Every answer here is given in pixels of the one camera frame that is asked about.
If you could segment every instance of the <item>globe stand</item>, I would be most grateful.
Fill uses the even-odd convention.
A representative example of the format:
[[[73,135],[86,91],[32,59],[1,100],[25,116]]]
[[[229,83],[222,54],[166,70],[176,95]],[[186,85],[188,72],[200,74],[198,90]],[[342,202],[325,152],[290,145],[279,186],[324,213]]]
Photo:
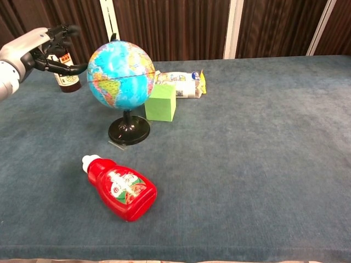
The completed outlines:
[[[123,112],[123,118],[112,122],[109,128],[110,139],[119,145],[133,145],[146,139],[150,125],[142,117],[131,116],[130,111]]]

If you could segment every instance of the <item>red ketchup bottle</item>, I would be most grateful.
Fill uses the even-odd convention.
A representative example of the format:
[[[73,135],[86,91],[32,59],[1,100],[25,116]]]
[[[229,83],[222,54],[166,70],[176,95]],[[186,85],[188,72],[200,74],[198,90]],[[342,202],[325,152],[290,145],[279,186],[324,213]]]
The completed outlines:
[[[155,185],[133,169],[98,155],[83,157],[83,170],[103,202],[122,219],[138,220],[154,203]]]

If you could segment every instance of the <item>brown bottle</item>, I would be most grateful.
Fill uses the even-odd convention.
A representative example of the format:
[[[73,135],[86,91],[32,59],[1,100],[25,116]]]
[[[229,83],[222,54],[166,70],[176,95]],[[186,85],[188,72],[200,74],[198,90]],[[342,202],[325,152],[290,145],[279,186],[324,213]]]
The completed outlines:
[[[55,55],[50,55],[49,59],[54,61],[60,61],[61,63],[72,66],[73,61],[70,53],[66,50],[66,54],[64,54],[59,59]],[[60,86],[62,92],[75,92],[79,90],[82,86],[78,76],[64,76],[61,74],[54,73],[54,76],[57,80],[58,85]]]

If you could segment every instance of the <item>green cube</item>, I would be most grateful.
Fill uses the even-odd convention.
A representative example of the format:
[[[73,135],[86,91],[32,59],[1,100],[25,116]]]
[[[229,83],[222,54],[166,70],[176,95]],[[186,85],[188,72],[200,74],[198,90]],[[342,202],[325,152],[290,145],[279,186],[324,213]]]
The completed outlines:
[[[173,121],[176,111],[176,88],[172,85],[155,84],[145,102],[146,119],[150,121]]]

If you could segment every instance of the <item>snack bag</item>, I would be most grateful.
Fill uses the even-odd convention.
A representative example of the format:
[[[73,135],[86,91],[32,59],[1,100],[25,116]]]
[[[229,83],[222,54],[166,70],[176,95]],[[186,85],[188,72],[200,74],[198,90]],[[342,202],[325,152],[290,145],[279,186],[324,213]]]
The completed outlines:
[[[157,76],[156,84],[168,84],[175,86],[176,98],[200,98],[206,94],[206,81],[203,71],[192,73],[166,72]]]

